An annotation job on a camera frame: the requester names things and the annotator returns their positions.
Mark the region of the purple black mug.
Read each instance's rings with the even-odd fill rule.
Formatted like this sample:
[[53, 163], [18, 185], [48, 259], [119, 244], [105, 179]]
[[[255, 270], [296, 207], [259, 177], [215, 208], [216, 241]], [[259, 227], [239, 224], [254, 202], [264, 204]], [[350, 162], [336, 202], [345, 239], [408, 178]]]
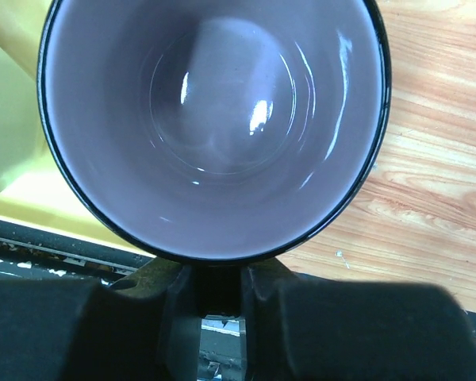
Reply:
[[312, 239], [380, 150], [376, 1], [54, 1], [37, 96], [54, 161], [121, 239], [192, 265], [204, 315], [239, 270]]

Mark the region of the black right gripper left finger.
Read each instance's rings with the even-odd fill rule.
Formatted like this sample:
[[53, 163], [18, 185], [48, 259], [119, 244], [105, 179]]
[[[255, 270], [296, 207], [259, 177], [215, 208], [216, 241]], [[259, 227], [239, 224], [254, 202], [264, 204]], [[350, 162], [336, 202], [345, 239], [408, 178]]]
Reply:
[[95, 279], [0, 279], [0, 380], [194, 380], [200, 322], [179, 267]]

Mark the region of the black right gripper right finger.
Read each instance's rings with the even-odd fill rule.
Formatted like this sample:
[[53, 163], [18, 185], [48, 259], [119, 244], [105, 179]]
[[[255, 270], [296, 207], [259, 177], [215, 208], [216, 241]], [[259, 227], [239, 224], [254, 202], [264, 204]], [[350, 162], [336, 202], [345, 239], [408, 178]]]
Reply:
[[442, 287], [241, 271], [249, 380], [476, 380], [467, 315]]

